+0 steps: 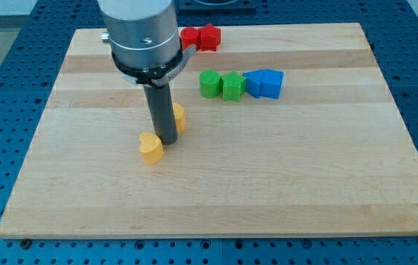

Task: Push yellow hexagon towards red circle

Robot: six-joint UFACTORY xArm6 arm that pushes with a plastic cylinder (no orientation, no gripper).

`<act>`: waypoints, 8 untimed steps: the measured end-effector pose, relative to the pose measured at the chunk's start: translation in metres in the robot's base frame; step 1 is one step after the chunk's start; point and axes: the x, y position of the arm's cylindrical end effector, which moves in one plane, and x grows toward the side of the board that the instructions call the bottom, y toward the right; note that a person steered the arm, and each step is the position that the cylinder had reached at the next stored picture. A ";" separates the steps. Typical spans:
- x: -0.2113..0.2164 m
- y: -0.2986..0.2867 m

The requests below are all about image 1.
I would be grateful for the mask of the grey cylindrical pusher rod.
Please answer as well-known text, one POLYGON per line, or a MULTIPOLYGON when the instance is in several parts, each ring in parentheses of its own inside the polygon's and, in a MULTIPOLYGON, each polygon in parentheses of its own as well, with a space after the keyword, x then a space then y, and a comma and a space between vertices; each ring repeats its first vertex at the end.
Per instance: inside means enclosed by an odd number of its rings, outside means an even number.
POLYGON ((155 134, 161 139, 163 145, 173 144, 178 139, 178 132, 169 84, 145 85, 144 93, 155 134))

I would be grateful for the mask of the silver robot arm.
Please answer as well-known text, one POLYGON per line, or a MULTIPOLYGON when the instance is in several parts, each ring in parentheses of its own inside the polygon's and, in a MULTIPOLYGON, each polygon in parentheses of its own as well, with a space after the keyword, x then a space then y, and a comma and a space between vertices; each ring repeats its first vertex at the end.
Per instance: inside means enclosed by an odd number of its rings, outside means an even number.
POLYGON ((130 82, 142 85, 155 134, 162 144, 178 139, 169 83, 192 55, 184 48, 172 0, 98 0, 116 68, 130 82))

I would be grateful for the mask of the black clamp ring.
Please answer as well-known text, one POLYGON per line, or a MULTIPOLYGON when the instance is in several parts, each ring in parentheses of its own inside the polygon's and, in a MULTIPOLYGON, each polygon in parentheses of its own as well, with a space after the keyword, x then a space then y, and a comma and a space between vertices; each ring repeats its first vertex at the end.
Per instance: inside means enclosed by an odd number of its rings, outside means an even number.
POLYGON ((185 49, 181 48, 176 57, 164 66, 150 69, 130 68, 124 65, 112 52, 114 65, 120 75, 128 82, 137 85, 154 85, 157 87, 168 85, 170 81, 181 74, 190 58, 196 54, 196 45, 191 44, 185 49))

